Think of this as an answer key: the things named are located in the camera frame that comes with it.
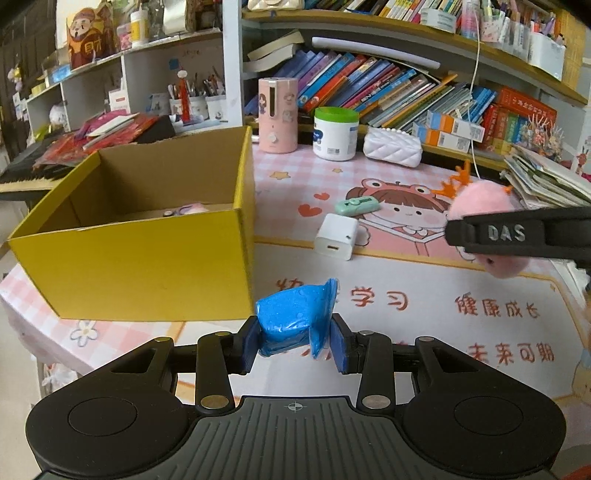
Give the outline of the blue plastic packet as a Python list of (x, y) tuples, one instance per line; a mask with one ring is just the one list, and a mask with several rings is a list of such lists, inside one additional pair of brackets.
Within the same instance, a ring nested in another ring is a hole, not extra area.
[(308, 346), (315, 359), (325, 349), (329, 324), (338, 296), (339, 281), (283, 290), (256, 302), (259, 353), (270, 357)]

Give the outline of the pink plush duck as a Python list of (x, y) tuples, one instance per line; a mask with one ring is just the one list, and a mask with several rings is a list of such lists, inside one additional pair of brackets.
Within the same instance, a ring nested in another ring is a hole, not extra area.
[[(451, 200), (447, 212), (447, 218), (451, 221), (465, 216), (516, 211), (518, 207), (511, 191), (511, 187), (489, 180), (473, 180), (471, 162), (466, 161), (463, 167), (457, 166), (456, 173), (448, 181), (442, 181), (441, 187), (433, 193)], [(472, 254), (463, 246), (457, 246), (456, 249), (465, 260), (475, 261), (496, 278), (515, 277), (529, 264), (526, 257)]]

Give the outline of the grey mouse toy car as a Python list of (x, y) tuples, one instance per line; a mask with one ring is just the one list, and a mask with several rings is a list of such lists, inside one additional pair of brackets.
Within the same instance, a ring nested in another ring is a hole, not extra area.
[(191, 203), (187, 205), (183, 205), (181, 207), (175, 209), (168, 209), (165, 210), (162, 214), (164, 218), (173, 217), (173, 216), (183, 216), (183, 215), (191, 215), (191, 214), (198, 214), (198, 213), (205, 213), (208, 209), (202, 205), (201, 203)]

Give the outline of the stack of papers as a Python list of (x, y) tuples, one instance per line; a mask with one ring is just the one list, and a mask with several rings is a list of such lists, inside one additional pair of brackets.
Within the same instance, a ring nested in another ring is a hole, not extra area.
[(504, 156), (501, 177), (529, 210), (590, 206), (590, 182), (573, 171), (521, 146)]

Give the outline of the white charger cube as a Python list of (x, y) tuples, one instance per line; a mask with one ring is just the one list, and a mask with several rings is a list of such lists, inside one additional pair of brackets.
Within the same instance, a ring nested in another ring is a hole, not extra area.
[(315, 235), (314, 250), (318, 254), (349, 261), (356, 245), (359, 221), (329, 213)]

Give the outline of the pink cartoon desk mat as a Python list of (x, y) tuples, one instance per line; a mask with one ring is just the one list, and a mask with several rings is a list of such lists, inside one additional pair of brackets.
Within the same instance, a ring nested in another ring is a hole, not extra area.
[[(327, 162), (301, 147), (271, 155), (253, 147), (256, 175), (256, 298), (301, 284), (339, 279), (338, 312), (352, 330), (377, 330), (396, 343), (432, 335), (544, 392), (561, 405), (590, 405), (590, 325), (565, 285), (562, 265), (532, 260), (523, 275), (492, 277), (466, 262), (442, 238), (420, 245), (381, 228), (349, 261), (315, 253), (322, 220), (349, 190), (368, 186), (439, 188), (449, 171), (406, 169), (358, 155)], [(80, 373), (102, 366), (160, 335), (197, 343), (239, 321), (114, 323), (61, 320), (19, 266), (1, 283), (9, 320), (27, 348)], [(301, 347), (257, 358), (252, 374), (232, 376), (242, 394), (341, 395), (356, 398), (359, 376), (339, 376), (329, 352), (314, 361)]]

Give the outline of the red book set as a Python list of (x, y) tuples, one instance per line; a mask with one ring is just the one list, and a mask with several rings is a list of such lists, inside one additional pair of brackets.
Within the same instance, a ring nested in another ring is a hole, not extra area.
[(510, 87), (493, 87), (493, 99), (482, 115), (484, 138), (479, 149), (505, 155), (514, 145), (544, 148), (556, 124), (557, 111)]

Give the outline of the yellow cardboard box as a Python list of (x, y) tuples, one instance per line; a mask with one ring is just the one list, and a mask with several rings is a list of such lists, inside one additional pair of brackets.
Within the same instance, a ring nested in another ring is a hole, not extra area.
[[(252, 131), (216, 129), (97, 151), (10, 236), (64, 319), (216, 321), (253, 311)], [(205, 213), (164, 218), (201, 203)]]

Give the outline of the orange white medicine box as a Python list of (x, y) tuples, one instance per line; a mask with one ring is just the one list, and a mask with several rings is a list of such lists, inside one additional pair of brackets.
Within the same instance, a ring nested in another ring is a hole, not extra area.
[(485, 128), (478, 124), (431, 110), (427, 112), (426, 126), (477, 143), (481, 143), (485, 136)]

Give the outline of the white quilted pouch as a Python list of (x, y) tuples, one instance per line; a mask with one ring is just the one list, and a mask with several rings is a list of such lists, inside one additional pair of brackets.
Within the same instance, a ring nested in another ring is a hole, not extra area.
[(369, 127), (363, 139), (363, 155), (407, 168), (416, 168), (422, 161), (420, 139), (397, 129)]

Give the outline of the white jar green lid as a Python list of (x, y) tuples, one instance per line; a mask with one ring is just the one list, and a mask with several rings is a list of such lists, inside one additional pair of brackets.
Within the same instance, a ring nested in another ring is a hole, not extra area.
[(315, 109), (312, 151), (318, 157), (335, 162), (353, 159), (360, 125), (359, 113), (342, 107)]

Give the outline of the red folders pile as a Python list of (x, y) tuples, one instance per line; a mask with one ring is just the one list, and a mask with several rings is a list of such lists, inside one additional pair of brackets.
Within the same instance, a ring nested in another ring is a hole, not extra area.
[(149, 144), (174, 136), (175, 131), (167, 115), (147, 113), (117, 115), (100, 125), (87, 124), (85, 128), (64, 134), (52, 141), (35, 161), (33, 169), (73, 167), (101, 149), (131, 143)]

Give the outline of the pink cylindrical humidifier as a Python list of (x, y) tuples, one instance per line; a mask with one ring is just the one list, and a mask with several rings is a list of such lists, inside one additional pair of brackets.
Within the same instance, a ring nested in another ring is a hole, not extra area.
[(259, 79), (259, 147), (274, 154), (297, 150), (297, 78)]

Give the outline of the black keyboard piano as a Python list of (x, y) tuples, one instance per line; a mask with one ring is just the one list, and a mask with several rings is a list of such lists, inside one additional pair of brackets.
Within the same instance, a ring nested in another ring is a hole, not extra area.
[(74, 168), (72, 164), (36, 164), (51, 143), (51, 139), (34, 143), (1, 171), (2, 201), (38, 201)]

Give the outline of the white cubby shelf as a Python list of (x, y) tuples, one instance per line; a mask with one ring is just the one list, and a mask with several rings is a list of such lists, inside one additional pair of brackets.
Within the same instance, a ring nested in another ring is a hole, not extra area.
[(114, 90), (123, 92), (127, 111), (143, 112), (151, 95), (165, 93), (175, 82), (180, 67), (199, 79), (213, 72), (222, 74), (222, 46), (221, 30), (211, 28), (166, 37), (77, 68), (27, 99), (30, 128), (36, 132), (47, 125), (51, 107), (61, 103), (65, 129), (76, 130), (103, 111)]

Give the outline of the fortune god figure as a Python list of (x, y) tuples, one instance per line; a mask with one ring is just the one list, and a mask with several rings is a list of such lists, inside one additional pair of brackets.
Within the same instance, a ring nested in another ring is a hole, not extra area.
[(111, 2), (78, 11), (67, 25), (67, 39), (71, 70), (113, 55), (116, 40)]

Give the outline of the white quilted handbag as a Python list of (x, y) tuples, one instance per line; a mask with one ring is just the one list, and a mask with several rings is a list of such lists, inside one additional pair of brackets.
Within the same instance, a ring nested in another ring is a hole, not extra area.
[(297, 11), (304, 9), (304, 0), (249, 0), (246, 8), (251, 12)]

